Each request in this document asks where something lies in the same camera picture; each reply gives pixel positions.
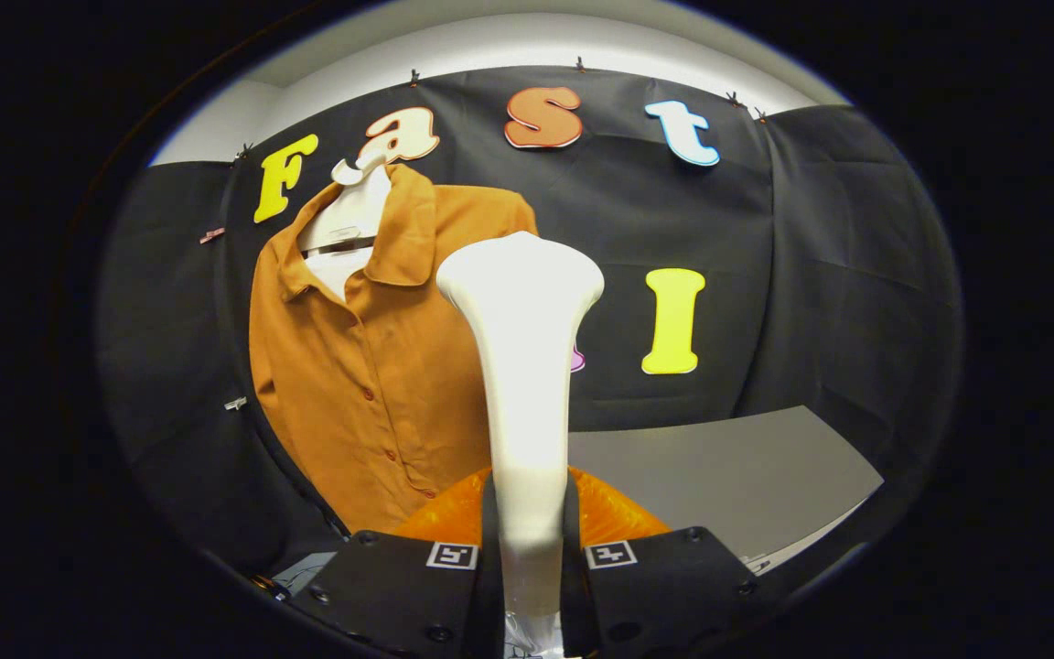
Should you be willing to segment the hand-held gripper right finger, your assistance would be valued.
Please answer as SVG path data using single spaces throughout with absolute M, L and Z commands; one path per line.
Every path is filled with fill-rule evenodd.
M 564 504 L 562 654 L 715 658 L 764 621 L 764 584 L 702 526 L 626 535 L 639 513 L 572 470 Z

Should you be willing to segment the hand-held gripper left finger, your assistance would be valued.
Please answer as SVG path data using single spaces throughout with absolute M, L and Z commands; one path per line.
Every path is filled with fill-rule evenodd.
M 460 512 L 482 539 L 423 541 L 362 530 L 307 585 L 307 614 L 394 658 L 502 658 L 503 588 L 492 471 L 457 484 Z

